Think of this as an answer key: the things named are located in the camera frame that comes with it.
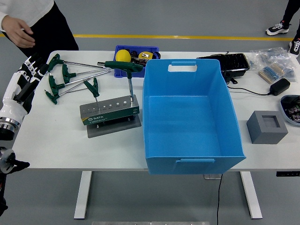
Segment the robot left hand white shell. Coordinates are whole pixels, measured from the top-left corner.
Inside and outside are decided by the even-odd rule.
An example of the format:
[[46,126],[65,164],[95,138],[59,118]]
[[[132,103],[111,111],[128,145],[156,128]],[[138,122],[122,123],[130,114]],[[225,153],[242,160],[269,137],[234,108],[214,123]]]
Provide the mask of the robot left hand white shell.
[[23,117],[31,110],[34,91],[46,72],[49,65],[35,53],[30,56],[15,72],[7,86],[3,97],[2,117]]

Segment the person's right hand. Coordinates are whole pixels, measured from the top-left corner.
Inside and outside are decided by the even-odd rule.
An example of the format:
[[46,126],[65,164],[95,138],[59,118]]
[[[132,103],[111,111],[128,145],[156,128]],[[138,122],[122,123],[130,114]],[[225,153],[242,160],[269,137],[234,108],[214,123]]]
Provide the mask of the person's right hand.
[[6,15],[1,22],[1,27],[16,46],[20,48],[35,46],[35,39],[31,36],[33,31],[25,21]]

